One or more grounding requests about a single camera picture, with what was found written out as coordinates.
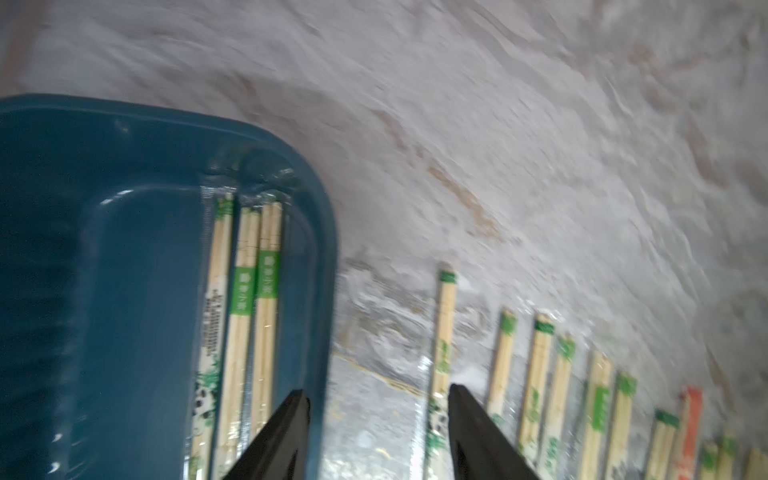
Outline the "red striped chopsticks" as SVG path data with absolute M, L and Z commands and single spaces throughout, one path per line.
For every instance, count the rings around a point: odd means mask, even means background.
M 702 392 L 698 388 L 687 387 L 683 395 L 683 409 L 667 473 L 670 480 L 693 478 L 702 412 Z

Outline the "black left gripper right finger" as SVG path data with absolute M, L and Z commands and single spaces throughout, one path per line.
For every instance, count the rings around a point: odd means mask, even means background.
M 471 392 L 452 384 L 448 430 L 456 480 L 538 480 Z

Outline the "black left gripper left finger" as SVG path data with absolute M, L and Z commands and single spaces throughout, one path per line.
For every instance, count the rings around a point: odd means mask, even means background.
M 224 479 L 303 479 L 310 420 L 310 400 L 303 390 L 292 390 Z

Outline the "teal plastic storage tray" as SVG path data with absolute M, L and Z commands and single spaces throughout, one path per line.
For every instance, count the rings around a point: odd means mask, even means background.
M 319 475 L 337 228 L 319 176 L 256 126 L 114 101 L 1 103 L 1 475 L 180 479 L 215 197 L 284 202 L 277 401 Z

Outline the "green tip chopsticks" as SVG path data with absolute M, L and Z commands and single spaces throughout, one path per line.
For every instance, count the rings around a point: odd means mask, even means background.
M 425 448 L 425 479 L 444 479 L 450 457 L 448 439 L 448 394 L 452 359 L 452 333 L 457 292 L 453 269 L 440 272 L 439 303 L 432 379 L 428 404 L 428 430 Z

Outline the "panda printed chopsticks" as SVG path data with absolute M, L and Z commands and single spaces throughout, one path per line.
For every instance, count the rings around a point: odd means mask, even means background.
M 563 335 L 558 338 L 556 363 L 552 376 L 552 391 L 546 413 L 541 452 L 537 462 L 537 474 L 543 480 L 554 480 L 557 478 L 562 431 L 575 351 L 575 340 L 571 335 Z

